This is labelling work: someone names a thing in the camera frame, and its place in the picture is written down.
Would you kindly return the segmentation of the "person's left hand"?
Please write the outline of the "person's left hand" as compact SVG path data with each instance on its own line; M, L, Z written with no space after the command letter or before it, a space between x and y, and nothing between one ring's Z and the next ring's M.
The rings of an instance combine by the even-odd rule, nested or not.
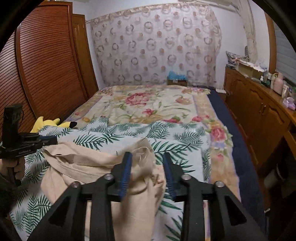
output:
M25 173L25 158L1 159L1 175L8 178L10 169L13 169L15 179L21 180Z

